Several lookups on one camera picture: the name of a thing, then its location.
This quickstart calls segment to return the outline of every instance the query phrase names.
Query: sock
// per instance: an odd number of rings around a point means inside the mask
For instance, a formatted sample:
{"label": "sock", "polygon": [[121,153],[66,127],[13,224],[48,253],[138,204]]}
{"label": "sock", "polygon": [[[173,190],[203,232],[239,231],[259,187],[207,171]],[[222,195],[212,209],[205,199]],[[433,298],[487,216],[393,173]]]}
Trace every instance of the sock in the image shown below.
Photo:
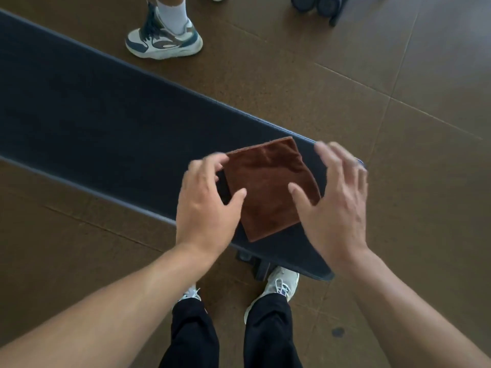
{"label": "sock", "polygon": [[186,0],[177,6],[167,6],[157,0],[157,7],[160,19],[165,26],[175,35],[183,34],[187,23]]}

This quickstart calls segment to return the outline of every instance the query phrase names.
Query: forearm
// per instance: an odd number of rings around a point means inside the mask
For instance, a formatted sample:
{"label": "forearm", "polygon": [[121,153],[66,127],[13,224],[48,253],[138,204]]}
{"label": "forearm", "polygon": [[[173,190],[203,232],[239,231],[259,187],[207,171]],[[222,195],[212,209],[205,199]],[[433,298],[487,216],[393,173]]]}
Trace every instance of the forearm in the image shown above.
{"label": "forearm", "polygon": [[127,367],[213,261],[175,247],[0,350],[2,367]]}
{"label": "forearm", "polygon": [[482,351],[368,249],[345,277],[392,366],[491,366]]}

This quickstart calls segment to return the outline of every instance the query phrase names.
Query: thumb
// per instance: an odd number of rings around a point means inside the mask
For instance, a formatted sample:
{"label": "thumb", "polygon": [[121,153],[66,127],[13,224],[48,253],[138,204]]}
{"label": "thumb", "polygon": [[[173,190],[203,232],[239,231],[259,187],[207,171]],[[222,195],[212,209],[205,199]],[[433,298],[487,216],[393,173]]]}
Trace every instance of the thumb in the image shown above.
{"label": "thumb", "polygon": [[244,199],[246,198],[246,196],[247,196],[247,190],[245,188],[241,188],[239,191],[237,191],[234,194],[234,196],[232,196],[230,203],[228,203],[227,205],[239,217],[241,215],[242,204],[244,203]]}
{"label": "thumb", "polygon": [[312,207],[312,204],[310,204],[310,200],[304,190],[296,183],[290,182],[288,184],[288,191],[290,191],[293,202],[297,207],[298,216],[302,219],[304,214],[307,213],[307,210]]}

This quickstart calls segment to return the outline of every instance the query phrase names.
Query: black pants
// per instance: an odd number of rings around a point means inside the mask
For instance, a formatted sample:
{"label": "black pants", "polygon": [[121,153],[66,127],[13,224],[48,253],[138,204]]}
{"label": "black pants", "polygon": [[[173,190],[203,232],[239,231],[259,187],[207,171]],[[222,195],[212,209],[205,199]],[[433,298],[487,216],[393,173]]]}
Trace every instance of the black pants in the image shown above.
{"label": "black pants", "polygon": [[[189,298],[174,306],[171,336],[160,368],[218,368],[217,334],[201,301]],[[261,297],[249,312],[245,326],[244,368],[301,366],[293,345],[292,312],[286,297],[277,293]]]}

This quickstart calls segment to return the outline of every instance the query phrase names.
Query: left hand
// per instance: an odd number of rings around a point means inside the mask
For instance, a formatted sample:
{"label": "left hand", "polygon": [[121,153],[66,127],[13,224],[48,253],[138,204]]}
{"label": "left hand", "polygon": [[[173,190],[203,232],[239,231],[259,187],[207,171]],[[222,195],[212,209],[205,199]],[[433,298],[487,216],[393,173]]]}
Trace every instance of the left hand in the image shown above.
{"label": "left hand", "polygon": [[228,205],[218,195],[216,172],[228,161],[226,154],[193,160],[184,173],[176,217],[176,246],[187,246],[215,261],[229,245],[241,218],[245,188]]}

